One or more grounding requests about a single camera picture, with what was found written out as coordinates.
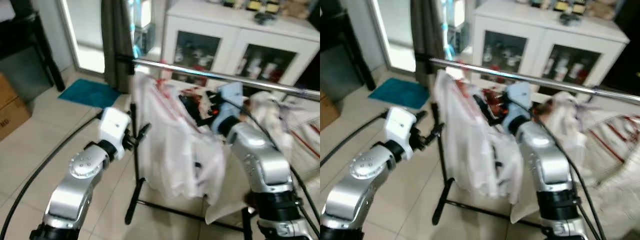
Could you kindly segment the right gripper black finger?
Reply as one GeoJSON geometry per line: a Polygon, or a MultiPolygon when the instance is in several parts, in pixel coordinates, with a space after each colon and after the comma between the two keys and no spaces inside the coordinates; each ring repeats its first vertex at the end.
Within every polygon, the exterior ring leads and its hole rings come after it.
{"type": "Polygon", "coordinates": [[[476,104],[478,105],[478,108],[482,111],[490,111],[490,105],[487,103],[487,101],[483,98],[483,96],[480,96],[479,94],[473,94],[472,96],[473,100],[476,102],[476,104]]]}
{"type": "Polygon", "coordinates": [[[213,117],[210,118],[202,118],[201,114],[196,111],[196,112],[192,112],[190,114],[190,116],[194,119],[195,124],[198,127],[202,127],[202,126],[210,126],[213,123],[213,117]]]}
{"type": "Polygon", "coordinates": [[[183,103],[187,112],[199,112],[200,101],[191,94],[180,94],[180,102],[183,103]]]}
{"type": "Polygon", "coordinates": [[[483,110],[482,111],[483,116],[485,117],[487,124],[490,127],[496,126],[496,125],[500,125],[501,124],[501,119],[500,118],[496,118],[493,115],[493,112],[491,112],[491,110],[483,110]]]}

